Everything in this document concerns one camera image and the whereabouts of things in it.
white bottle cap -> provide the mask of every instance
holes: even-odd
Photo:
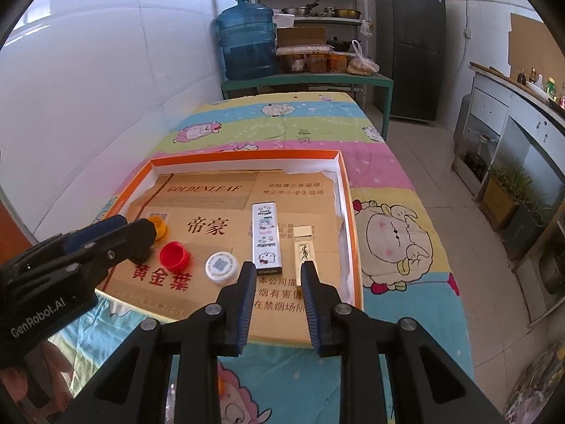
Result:
[[[239,263],[229,252],[217,252],[206,262],[206,275],[218,285],[235,281],[239,274]]]

potted plant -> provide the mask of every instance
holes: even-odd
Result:
[[[507,226],[520,202],[530,199],[532,179],[516,162],[512,166],[494,165],[480,209],[493,230]]]
[[[531,199],[520,203],[508,227],[502,233],[502,242],[510,260],[522,259],[534,245],[546,226],[544,212],[551,208],[542,204],[532,195]]]

tiled floor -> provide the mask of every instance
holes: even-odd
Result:
[[[381,113],[365,110],[380,129]],[[546,325],[528,313],[505,248],[451,170],[453,137],[438,126],[391,121],[387,143],[411,179],[447,252],[461,291],[475,380],[502,410],[525,367],[548,347]]]

red bottle cap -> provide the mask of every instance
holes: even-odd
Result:
[[[178,274],[190,261],[190,252],[180,242],[168,242],[159,253],[159,261],[164,268]]]

metal bowl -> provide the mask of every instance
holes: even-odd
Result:
[[[357,11],[357,9],[335,9],[335,16],[336,17],[343,17],[344,19],[360,19],[361,18],[361,11]]]
[[[295,17],[306,17],[310,14],[310,8],[306,6],[298,6],[296,8],[283,8],[283,14],[293,14]]]

